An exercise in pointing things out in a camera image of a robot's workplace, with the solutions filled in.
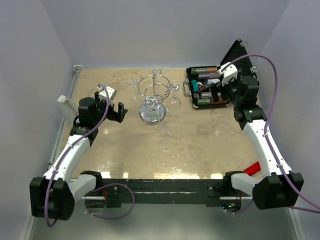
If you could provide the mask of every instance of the cable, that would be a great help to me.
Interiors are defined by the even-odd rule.
[[[135,196],[134,196],[134,193],[132,192],[132,190],[131,190],[127,185],[124,185],[124,184],[121,184],[121,183],[110,183],[110,184],[104,185],[104,186],[102,186],[102,187],[99,187],[99,188],[91,191],[91,193],[98,192],[98,191],[100,191],[100,190],[104,190],[105,188],[111,187],[111,186],[122,186],[122,187],[128,189],[128,191],[130,192],[131,197],[132,197],[132,205],[131,205],[130,209],[129,209],[125,214],[122,214],[122,215],[120,215],[120,216],[110,217],[110,216],[102,216],[102,215],[95,214],[95,213],[89,211],[87,205],[84,204],[85,212],[86,212],[86,213],[89,213],[90,215],[95,216],[95,217],[97,217],[97,218],[107,219],[107,220],[122,219],[122,218],[124,218],[125,216],[127,216],[129,213],[131,213],[132,209],[133,209],[134,206],[135,206]]]
[[[88,137],[92,132],[94,132],[101,124],[102,122],[106,119],[106,116],[107,116],[107,112],[108,112],[108,109],[109,109],[109,95],[108,95],[108,91],[106,89],[106,87],[102,84],[98,84],[99,87],[102,87],[103,90],[105,91],[105,95],[106,95],[106,106],[105,106],[105,111],[103,113],[103,116],[102,118],[100,119],[100,121],[97,123],[97,125],[92,128],[89,132],[87,132],[85,135],[79,137],[79,139],[77,139],[76,141],[74,141],[66,150],[65,152],[61,155],[60,159],[58,160],[56,166],[55,166],[55,169],[53,169],[52,171],[52,175],[51,175],[51,178],[49,180],[49,183],[48,183],[48,187],[46,188],[46,193],[45,193],[45,199],[44,199],[44,218],[45,218],[45,223],[48,227],[53,227],[56,222],[57,222],[57,219],[55,219],[52,223],[49,222],[49,214],[48,214],[48,202],[49,202],[49,194],[50,194],[50,190],[51,190],[51,186],[52,186],[52,183],[54,181],[54,178],[56,176],[56,174],[58,173],[58,169],[61,165],[61,163],[63,162],[64,158],[67,156],[67,154],[69,153],[69,151],[79,142],[81,141],[82,139]]]
[[[106,189],[103,189],[102,193],[103,193],[104,199],[107,201],[107,198],[108,198],[108,192],[107,192],[107,190],[106,190]]]
[[[224,212],[225,213],[229,213],[229,214],[232,214],[232,215],[237,215],[237,214],[241,214],[243,213],[245,210],[247,210],[251,204],[254,202],[254,199],[251,198],[250,202],[245,206],[245,207],[242,207],[239,211],[227,211],[225,210]]]
[[[310,208],[299,207],[299,206],[291,206],[290,208],[291,209],[305,211],[305,212],[310,212],[310,213],[314,213],[314,214],[320,214],[319,210],[313,210],[313,209],[310,209]]]
[[[238,194],[236,195],[236,198],[235,198],[235,200],[234,200],[234,203],[238,200],[238,198],[239,198],[239,192],[240,191],[238,191]]]
[[[248,57],[260,57],[260,58],[263,58],[265,60],[267,60],[272,68],[273,68],[273,72],[274,72],[274,92],[273,92],[273,97],[272,97],[272,102],[271,102],[271,107],[270,107],[270,111],[269,111],[269,114],[267,116],[267,120],[265,122],[265,125],[264,125],[264,135],[265,135],[265,139],[266,139],[266,142],[275,158],[275,161],[276,163],[279,165],[279,169],[281,171],[281,173],[283,174],[285,180],[288,182],[288,184],[290,185],[290,187],[295,191],[296,194],[298,194],[303,200],[305,200],[308,204],[310,204],[311,206],[315,207],[316,209],[319,209],[320,210],[320,205],[318,205],[317,203],[313,202],[312,200],[308,199],[303,193],[301,193],[297,188],[296,186],[291,182],[291,180],[289,179],[289,177],[287,176],[284,168],[282,167],[281,165],[281,162],[280,162],[280,159],[278,158],[277,156],[277,153],[274,149],[274,147],[272,146],[271,142],[270,142],[270,139],[269,139],[269,136],[268,136],[268,132],[267,132],[267,129],[268,129],[268,126],[269,126],[269,122],[270,122],[270,119],[271,119],[271,116],[273,114],[273,111],[274,111],[274,108],[275,108],[275,104],[276,104],[276,97],[277,97],[277,91],[278,91],[278,73],[277,73],[277,69],[276,69],[276,66],[275,64],[266,56],[263,56],[263,55],[260,55],[260,54],[246,54],[246,55],[243,55],[243,56],[240,56],[236,59],[234,59],[233,61],[231,61],[228,65],[226,65],[223,69],[222,69],[222,72],[227,68],[229,67],[231,64],[234,64],[242,59],[245,59],[245,58],[248,58]],[[299,210],[303,210],[303,211],[307,211],[307,212],[311,212],[311,213],[319,213],[319,211],[317,210],[313,210],[313,209],[308,209],[308,208],[303,208],[303,207],[299,207]]]

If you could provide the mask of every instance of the black panel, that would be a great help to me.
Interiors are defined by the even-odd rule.
[[[226,64],[235,60],[238,57],[248,54],[246,48],[243,46],[243,41],[241,39],[237,39],[232,47],[229,49],[227,54],[224,56],[223,60],[220,62],[220,65]],[[244,58],[240,61],[237,61],[235,64],[236,68],[238,69],[238,79],[240,76],[251,76],[257,77],[255,73],[252,73],[250,68],[253,67],[249,57]]]
[[[133,192],[136,204],[203,204],[220,207],[219,191],[222,179],[115,179],[104,178],[103,185],[120,183]],[[130,192],[119,186],[107,187],[107,207],[118,208],[121,204],[132,203]],[[233,189],[223,192],[223,196],[237,196]]]

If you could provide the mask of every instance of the red object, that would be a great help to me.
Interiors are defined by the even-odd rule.
[[[244,172],[246,174],[248,174],[249,176],[252,176],[252,175],[256,174],[257,172],[259,172],[260,170],[261,170],[260,163],[257,161],[256,163],[254,163],[250,167],[246,168],[244,170]]]

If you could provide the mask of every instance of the silver rod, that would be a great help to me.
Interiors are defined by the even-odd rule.
[[[155,84],[155,79],[156,79],[156,76],[155,75],[153,75],[152,76],[152,84],[153,84],[153,96],[155,96],[156,95],[156,84]]]

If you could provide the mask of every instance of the gray wall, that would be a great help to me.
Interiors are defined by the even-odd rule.
[[[289,0],[41,0],[74,64],[219,63],[235,39],[259,53]]]
[[[0,235],[19,239],[29,183],[49,162],[73,66],[40,0],[0,3]]]
[[[304,177],[302,192],[320,204],[320,32],[318,0],[291,0],[262,53],[279,74],[271,130],[282,155]],[[274,89],[271,67],[260,66],[260,97],[269,109]],[[303,200],[299,206],[309,207]],[[319,239],[320,215],[300,212],[307,239]]]

